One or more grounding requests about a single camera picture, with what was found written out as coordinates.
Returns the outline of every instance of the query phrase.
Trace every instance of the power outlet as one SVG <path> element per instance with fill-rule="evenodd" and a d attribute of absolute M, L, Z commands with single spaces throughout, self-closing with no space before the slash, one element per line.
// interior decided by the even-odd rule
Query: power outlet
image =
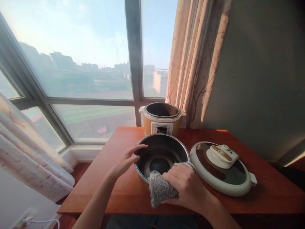
<path fill-rule="evenodd" d="M 26 228 L 26 225 L 29 225 L 31 221 L 34 219 L 37 214 L 37 210 L 34 208 L 29 208 L 25 211 L 23 216 L 19 218 L 19 220 L 15 223 L 12 229 L 23 229 Z"/>

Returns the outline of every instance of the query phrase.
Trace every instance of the yellow pressure cooker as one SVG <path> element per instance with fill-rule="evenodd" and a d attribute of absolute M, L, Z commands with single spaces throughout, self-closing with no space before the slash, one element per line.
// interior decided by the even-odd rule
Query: yellow pressure cooker
<path fill-rule="evenodd" d="M 151 103 L 140 107 L 139 112 L 143 114 L 146 136 L 163 133 L 175 137 L 178 133 L 180 118 L 186 116 L 183 109 L 169 103 Z"/>

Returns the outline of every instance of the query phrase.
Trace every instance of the green field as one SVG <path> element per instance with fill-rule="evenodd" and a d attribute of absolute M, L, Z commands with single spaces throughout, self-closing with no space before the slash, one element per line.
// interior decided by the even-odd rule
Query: green field
<path fill-rule="evenodd" d="M 134 107 L 122 106 L 56 105 L 55 107 L 67 124 L 134 112 Z"/>

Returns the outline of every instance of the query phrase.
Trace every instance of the control panel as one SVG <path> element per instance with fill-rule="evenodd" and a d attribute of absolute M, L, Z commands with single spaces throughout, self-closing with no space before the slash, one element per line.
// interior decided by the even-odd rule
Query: control panel
<path fill-rule="evenodd" d="M 174 124 L 172 122 L 169 123 L 160 123 L 152 121 L 152 134 L 163 133 L 171 135 L 173 132 Z"/>

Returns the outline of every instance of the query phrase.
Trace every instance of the white curtain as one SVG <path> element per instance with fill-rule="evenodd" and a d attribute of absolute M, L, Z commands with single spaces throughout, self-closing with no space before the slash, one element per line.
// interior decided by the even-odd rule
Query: white curtain
<path fill-rule="evenodd" d="M 28 187 L 57 202 L 75 183 L 73 169 L 35 125 L 0 93 L 0 166 Z"/>

